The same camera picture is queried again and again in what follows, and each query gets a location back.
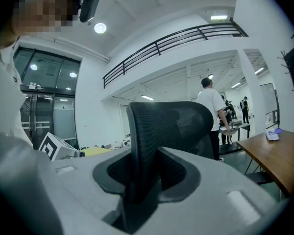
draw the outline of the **yellow object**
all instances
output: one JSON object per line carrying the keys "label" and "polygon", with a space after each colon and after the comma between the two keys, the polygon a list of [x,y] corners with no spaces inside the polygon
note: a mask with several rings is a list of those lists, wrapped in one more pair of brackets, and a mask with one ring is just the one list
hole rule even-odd
{"label": "yellow object", "polygon": [[112,151],[110,149],[105,149],[105,148],[100,148],[100,147],[91,147],[91,148],[87,148],[84,150],[81,150],[83,152],[85,152],[85,156],[89,157],[89,156],[94,156],[94,155],[98,155],[101,153],[105,153],[105,152],[109,152]]}

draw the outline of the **recessed light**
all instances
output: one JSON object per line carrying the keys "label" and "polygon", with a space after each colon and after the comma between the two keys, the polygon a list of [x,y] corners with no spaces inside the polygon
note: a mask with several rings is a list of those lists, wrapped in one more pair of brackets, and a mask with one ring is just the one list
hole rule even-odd
{"label": "recessed light", "polygon": [[241,83],[237,83],[235,85],[232,86],[232,88],[237,87],[238,85],[240,85]]}
{"label": "recessed light", "polygon": [[264,69],[264,67],[261,67],[259,70],[257,70],[257,71],[255,72],[255,74],[258,74],[258,73],[261,72],[263,69]]}
{"label": "recessed light", "polygon": [[33,71],[36,71],[36,70],[38,69],[37,65],[35,65],[35,64],[34,64],[34,65],[31,65],[30,68],[31,68]]}
{"label": "recessed light", "polygon": [[104,23],[98,23],[94,27],[95,32],[102,34],[107,30],[107,26]]}
{"label": "recessed light", "polygon": [[227,19],[227,15],[211,16],[211,18],[210,18],[210,20],[221,20],[221,19]]}
{"label": "recessed light", "polygon": [[153,98],[149,97],[149,96],[145,96],[145,95],[142,95],[143,98],[146,98],[148,100],[153,100]]}
{"label": "recessed light", "polygon": [[74,73],[74,72],[71,72],[71,73],[70,73],[70,77],[77,77],[77,74]]}

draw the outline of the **black headphone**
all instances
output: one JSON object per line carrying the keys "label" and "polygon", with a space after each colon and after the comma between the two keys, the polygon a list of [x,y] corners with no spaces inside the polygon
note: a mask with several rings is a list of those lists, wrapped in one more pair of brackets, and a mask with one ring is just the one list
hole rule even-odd
{"label": "black headphone", "polygon": [[99,0],[76,0],[78,4],[78,9],[81,9],[79,20],[82,23],[85,23],[91,20],[96,13],[97,6],[99,4]]}

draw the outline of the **black railing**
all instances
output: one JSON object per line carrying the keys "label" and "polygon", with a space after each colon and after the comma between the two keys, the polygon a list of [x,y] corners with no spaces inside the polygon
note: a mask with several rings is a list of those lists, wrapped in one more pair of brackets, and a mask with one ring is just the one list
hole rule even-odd
{"label": "black railing", "polygon": [[110,70],[102,78],[103,88],[106,88],[109,83],[117,79],[119,76],[125,75],[130,69],[138,64],[152,58],[153,56],[160,56],[171,48],[191,41],[205,41],[229,35],[233,37],[248,37],[247,34],[232,19],[230,19],[229,23],[213,23],[195,26],[160,38],[130,55]]}

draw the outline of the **white column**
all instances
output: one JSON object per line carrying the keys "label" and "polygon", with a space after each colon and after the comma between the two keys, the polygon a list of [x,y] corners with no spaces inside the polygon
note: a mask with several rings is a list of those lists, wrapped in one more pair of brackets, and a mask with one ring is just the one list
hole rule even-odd
{"label": "white column", "polygon": [[266,113],[263,94],[260,89],[255,70],[247,55],[242,49],[238,49],[238,57],[241,68],[249,86],[251,100],[253,101],[253,113],[255,115],[255,134],[260,134],[266,130]]}

